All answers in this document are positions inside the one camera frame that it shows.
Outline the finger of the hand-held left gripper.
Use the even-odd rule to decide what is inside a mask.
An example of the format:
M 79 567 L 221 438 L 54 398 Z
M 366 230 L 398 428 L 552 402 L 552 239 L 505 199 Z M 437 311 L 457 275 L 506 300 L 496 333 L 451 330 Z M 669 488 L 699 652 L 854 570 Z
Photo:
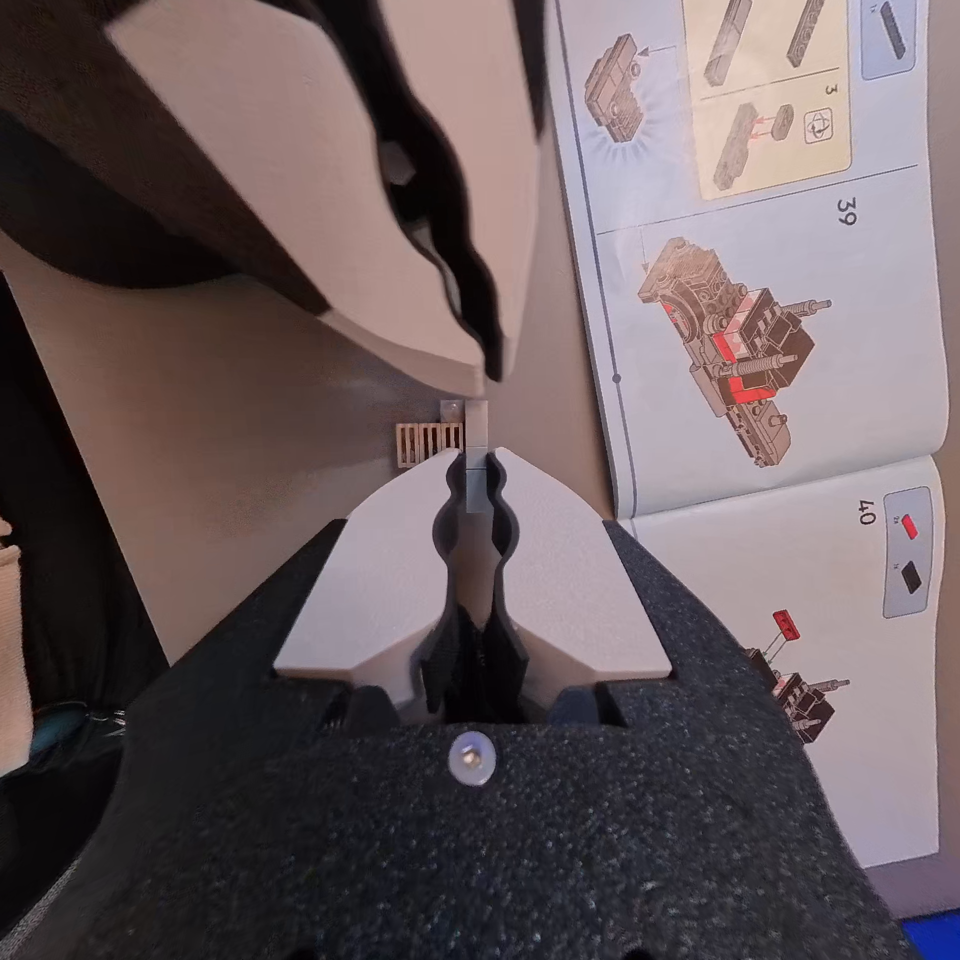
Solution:
M 422 2 L 438 60 L 429 90 L 467 187 L 470 236 L 497 294 L 502 371 L 519 350 L 536 233 L 539 143 L 512 2 Z
M 141 2 L 106 35 L 329 303 L 318 318 L 415 380 L 484 394 L 481 346 L 390 209 L 333 41 L 253 1 Z

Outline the grey grille lego assembly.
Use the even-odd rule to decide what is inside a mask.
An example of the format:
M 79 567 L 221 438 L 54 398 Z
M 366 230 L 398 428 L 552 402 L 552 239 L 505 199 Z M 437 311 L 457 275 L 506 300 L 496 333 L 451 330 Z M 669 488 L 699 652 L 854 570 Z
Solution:
M 466 449 L 466 402 L 439 402 L 439 419 L 430 422 L 397 423 L 394 426 L 395 460 L 401 471 L 412 469 L 447 450 Z

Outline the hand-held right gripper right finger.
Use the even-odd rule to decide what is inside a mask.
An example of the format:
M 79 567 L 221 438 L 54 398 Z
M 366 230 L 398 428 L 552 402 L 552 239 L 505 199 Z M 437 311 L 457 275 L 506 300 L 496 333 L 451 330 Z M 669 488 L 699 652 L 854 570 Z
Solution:
M 600 515 L 506 447 L 486 457 L 498 554 L 484 629 L 499 709 L 548 712 L 572 688 L 659 681 L 672 664 Z

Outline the person's cream hoodie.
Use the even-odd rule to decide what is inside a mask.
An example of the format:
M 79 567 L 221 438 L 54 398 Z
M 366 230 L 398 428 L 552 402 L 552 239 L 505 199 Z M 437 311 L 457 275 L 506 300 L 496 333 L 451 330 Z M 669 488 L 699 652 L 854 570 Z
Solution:
M 21 554 L 6 543 L 13 527 L 1 519 L 1 777 L 24 766 L 34 736 L 34 710 L 24 654 Z

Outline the long grey lego brick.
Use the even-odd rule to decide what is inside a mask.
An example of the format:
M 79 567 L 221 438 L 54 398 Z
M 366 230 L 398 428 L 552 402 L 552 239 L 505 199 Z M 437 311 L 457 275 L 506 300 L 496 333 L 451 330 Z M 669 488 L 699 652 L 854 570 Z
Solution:
M 463 414 L 465 510 L 471 515 L 489 515 L 493 510 L 487 492 L 488 426 L 486 400 L 467 399 Z

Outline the lego instruction booklet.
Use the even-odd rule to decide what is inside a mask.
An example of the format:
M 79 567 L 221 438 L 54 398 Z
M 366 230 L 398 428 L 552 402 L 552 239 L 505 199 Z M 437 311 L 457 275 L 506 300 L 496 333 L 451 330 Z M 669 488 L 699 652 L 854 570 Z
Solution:
M 546 3 L 615 518 L 755 650 L 866 868 L 940 846 L 929 13 Z

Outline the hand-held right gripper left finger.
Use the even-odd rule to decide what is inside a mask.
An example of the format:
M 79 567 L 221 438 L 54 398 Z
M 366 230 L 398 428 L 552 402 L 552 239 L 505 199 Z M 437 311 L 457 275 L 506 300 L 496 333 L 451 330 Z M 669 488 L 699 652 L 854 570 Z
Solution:
M 449 449 L 370 494 L 348 516 L 273 661 L 284 677 L 378 687 L 436 714 L 457 660 L 450 556 L 464 455 Z

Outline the blue plastic bin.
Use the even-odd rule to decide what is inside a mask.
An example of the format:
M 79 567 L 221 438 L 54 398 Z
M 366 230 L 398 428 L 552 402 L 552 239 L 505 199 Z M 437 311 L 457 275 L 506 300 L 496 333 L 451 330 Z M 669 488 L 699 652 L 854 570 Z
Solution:
M 908 918 L 901 926 L 924 959 L 959 959 L 959 910 Z

